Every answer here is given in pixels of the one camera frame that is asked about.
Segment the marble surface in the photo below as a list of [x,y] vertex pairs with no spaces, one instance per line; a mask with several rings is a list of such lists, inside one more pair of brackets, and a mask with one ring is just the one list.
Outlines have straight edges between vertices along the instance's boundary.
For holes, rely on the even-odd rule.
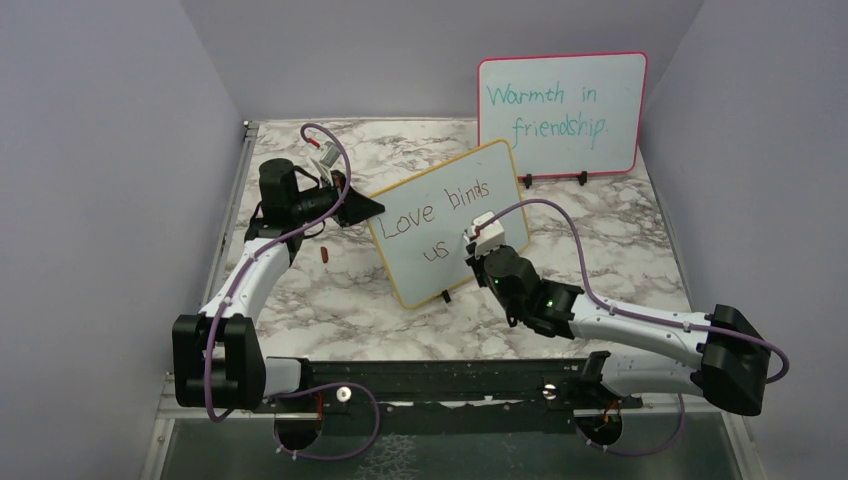
[[[242,252],[248,219],[259,195],[259,165],[288,158],[312,171],[301,141],[301,121],[263,123],[239,207],[227,274]],[[322,120],[350,153],[353,186],[371,194],[476,146],[471,119]],[[626,302],[676,311],[688,303],[662,217],[641,156],[626,175],[534,184],[524,198],[562,205],[575,219],[594,290]],[[580,284],[577,253],[556,211],[527,207],[531,245],[524,252],[547,278]],[[330,261],[322,263],[320,247]],[[386,271],[363,223],[345,230],[332,221],[303,243],[259,317],[266,356],[314,360],[450,360],[581,357],[624,350],[607,342],[549,339],[519,325],[509,328],[488,292],[470,282],[406,310],[394,297]]]

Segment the red frame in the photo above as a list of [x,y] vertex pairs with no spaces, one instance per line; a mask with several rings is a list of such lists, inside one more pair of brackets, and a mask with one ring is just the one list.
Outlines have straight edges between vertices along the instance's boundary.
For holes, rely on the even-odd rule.
[[[620,173],[627,173],[630,170],[633,170],[633,167],[636,166],[636,154],[639,148],[639,136],[642,133],[642,109],[645,108],[645,88],[648,85],[648,54],[643,51],[624,51],[624,52],[597,52],[597,53],[566,53],[566,54],[550,54],[550,55],[525,55],[525,56],[517,56],[517,57],[489,57],[484,58],[477,64],[477,145],[480,145],[480,67],[483,66],[486,62],[498,61],[498,60],[529,60],[536,58],[567,58],[567,57],[604,57],[609,55],[642,55],[645,57],[645,75],[642,78],[642,101],[639,102],[639,123],[636,125],[636,144],[633,146],[633,163],[627,170],[615,170],[615,171],[605,171],[605,172],[586,172],[589,175],[615,175]],[[533,175],[534,179],[545,179],[545,178],[567,178],[567,177],[577,177],[581,172],[575,173],[543,173],[540,175]]]

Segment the gray backdrop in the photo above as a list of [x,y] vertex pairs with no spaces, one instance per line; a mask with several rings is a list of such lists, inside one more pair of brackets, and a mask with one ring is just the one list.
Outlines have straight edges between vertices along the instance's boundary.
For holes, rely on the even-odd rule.
[[476,115],[477,64],[644,50],[647,91],[701,0],[182,0],[253,119]]
[[137,478],[241,117],[175,0],[0,3],[0,477]]
[[737,306],[792,360],[751,422],[773,480],[848,468],[846,6],[707,0],[645,115],[695,307]]

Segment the white round knob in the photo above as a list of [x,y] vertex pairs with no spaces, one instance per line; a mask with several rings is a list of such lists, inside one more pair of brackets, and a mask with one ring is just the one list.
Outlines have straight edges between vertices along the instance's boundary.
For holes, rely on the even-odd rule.
[[352,393],[350,389],[347,387],[341,387],[340,389],[336,390],[336,398],[342,403],[345,403],[350,400],[351,394]]

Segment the word warmth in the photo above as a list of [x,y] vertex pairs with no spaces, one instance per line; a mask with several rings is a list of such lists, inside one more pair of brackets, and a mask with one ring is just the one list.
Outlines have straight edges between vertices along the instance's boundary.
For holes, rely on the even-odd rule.
[[489,91],[489,100],[492,105],[497,105],[498,100],[501,104],[506,105],[521,105],[523,103],[563,103],[565,101],[565,92],[559,88],[559,80],[557,80],[556,88],[545,90],[513,90],[512,84],[507,83],[506,89],[501,90],[496,88],[493,92],[488,85],[486,90]]

